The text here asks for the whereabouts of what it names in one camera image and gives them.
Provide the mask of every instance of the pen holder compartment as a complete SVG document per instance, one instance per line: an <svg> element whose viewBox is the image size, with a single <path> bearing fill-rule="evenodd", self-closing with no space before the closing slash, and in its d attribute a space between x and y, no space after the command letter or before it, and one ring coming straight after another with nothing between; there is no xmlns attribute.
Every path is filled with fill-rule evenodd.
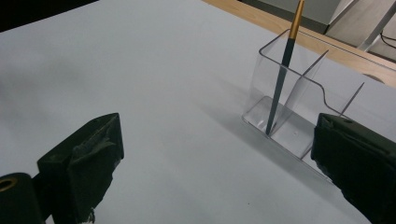
<svg viewBox="0 0 396 224"><path fill-rule="evenodd" d="M281 60L288 35L289 31L284 32L259 50L242 119L295 157L305 160L314 139L318 114L344 116L364 87L361 80L347 78L345 82L343 69L357 72L339 64L334 66L336 63L326 58L329 54L326 48L316 53L299 45L301 36L304 41L307 38L318 41L302 32L297 35L290 66L283 66ZM286 70L286 77L274 125L267 135L265 129L281 70Z"/></svg>

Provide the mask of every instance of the black cable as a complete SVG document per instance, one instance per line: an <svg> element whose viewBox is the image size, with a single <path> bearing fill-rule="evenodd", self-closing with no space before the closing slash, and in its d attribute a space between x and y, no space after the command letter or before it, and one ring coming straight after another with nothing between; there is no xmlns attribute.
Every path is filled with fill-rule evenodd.
<svg viewBox="0 0 396 224"><path fill-rule="evenodd" d="M395 41L396 41L396 39L390 38L390 37L387 37L387 36L382 35L383 32L384 32L384 31L381 31L381 33L379 33L379 35L381 36L382 41L383 41L386 45L390 46L391 48L396 49L396 46L391 45L390 43L388 43L387 41L385 41L385 39L395 40Z"/></svg>

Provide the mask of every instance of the white tabletop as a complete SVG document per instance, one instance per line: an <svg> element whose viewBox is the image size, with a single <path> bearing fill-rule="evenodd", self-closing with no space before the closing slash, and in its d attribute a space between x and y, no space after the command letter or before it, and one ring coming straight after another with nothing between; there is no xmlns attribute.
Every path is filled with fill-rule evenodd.
<svg viewBox="0 0 396 224"><path fill-rule="evenodd" d="M0 175L36 175L119 112L125 159L97 223L369 223L241 120L275 36L199 0L102 0L0 34Z"/></svg>

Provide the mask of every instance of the pen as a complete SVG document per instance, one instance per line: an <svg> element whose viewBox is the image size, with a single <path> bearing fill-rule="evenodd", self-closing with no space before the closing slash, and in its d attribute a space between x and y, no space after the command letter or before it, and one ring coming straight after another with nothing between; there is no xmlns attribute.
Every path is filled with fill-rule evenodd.
<svg viewBox="0 0 396 224"><path fill-rule="evenodd" d="M289 67L290 64L291 55L294 49L294 43L296 41L298 28L300 26L301 17L303 14L303 6L304 6L304 0L300 0L296 9L296 13L294 15L293 22L291 24L288 42L286 43L285 52L282 58L282 65L286 67ZM271 105L270 115L268 117L267 127L265 130L265 133L267 135L270 135L273 126L276 108L277 108L277 104L279 103L280 93L282 92L283 82L285 81L286 73L287 73L286 68L284 67L279 68L279 74L277 76L274 98Z"/></svg>

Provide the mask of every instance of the gold brush ferrule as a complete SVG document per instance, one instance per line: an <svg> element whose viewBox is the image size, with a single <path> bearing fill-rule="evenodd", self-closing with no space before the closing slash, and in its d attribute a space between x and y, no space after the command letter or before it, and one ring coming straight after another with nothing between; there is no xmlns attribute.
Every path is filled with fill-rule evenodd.
<svg viewBox="0 0 396 224"><path fill-rule="evenodd" d="M303 15L303 7L304 7L304 0L300 0L298 3L296 13L294 14L293 23L291 24L290 28L290 39L295 39L298 33L298 27L300 26L301 17Z"/></svg>

